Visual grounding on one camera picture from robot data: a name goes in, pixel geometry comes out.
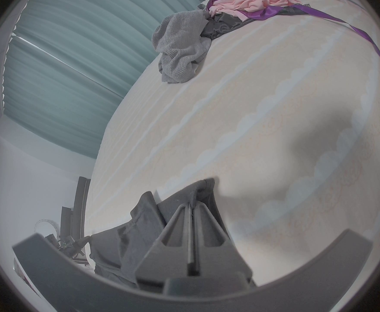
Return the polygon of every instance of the black garment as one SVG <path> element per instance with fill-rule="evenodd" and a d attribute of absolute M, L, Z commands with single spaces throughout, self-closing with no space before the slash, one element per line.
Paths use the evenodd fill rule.
<path fill-rule="evenodd" d="M 118 284 L 136 288 L 135 269 L 183 203 L 203 202 L 226 232 L 213 195 L 214 179 L 200 180 L 158 205 L 151 192 L 144 193 L 131 211 L 132 220 L 90 237 L 90 258 L 95 273 Z"/>
<path fill-rule="evenodd" d="M 307 13 L 299 10 L 298 8 L 293 8 L 292 6 L 284 7 L 277 15 L 305 15 Z M 220 36 L 227 34 L 233 30 L 239 29 L 244 25 L 255 21 L 254 19 L 247 19 L 242 22 L 242 20 L 236 16 L 232 16 L 226 13 L 216 14 L 213 18 L 208 18 L 208 23 L 204 27 L 201 37 L 207 37 L 211 40 L 219 38 Z"/>

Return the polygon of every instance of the beige bed sheet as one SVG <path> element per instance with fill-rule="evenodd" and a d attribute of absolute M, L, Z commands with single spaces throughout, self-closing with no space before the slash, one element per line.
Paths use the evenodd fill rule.
<path fill-rule="evenodd" d="M 301 1 L 380 48 L 360 7 Z M 368 41 L 325 19 L 276 16 L 214 40 L 185 84 L 162 83 L 157 64 L 106 128 L 85 234 L 128 221 L 147 190 L 159 201 L 214 177 L 219 211 L 258 285 L 346 228 L 374 240 L 370 273 L 380 258 L 380 58 Z"/>

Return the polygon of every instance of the curtain fold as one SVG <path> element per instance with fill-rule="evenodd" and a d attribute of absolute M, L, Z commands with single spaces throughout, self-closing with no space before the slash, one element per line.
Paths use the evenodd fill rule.
<path fill-rule="evenodd" d="M 151 35 L 199 0 L 30 0 L 6 54 L 4 113 L 95 158 L 107 123 L 156 57 Z"/>

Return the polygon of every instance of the green curtain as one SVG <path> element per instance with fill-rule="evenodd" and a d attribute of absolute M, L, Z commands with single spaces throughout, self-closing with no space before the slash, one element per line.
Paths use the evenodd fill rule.
<path fill-rule="evenodd" d="M 96 158 L 109 119 L 156 57 L 154 29 L 199 0 L 30 0 L 11 37 L 4 113 Z"/>

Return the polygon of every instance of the pink cloth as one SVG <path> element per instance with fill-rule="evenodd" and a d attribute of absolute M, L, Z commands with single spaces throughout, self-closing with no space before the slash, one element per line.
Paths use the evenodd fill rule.
<path fill-rule="evenodd" d="M 295 3 L 301 3 L 299 0 L 216 0 L 210 7 L 211 16 L 220 13 L 226 13 L 239 17 L 242 21 L 248 18 L 238 10 L 255 12 L 262 10 L 267 6 L 291 6 Z"/>

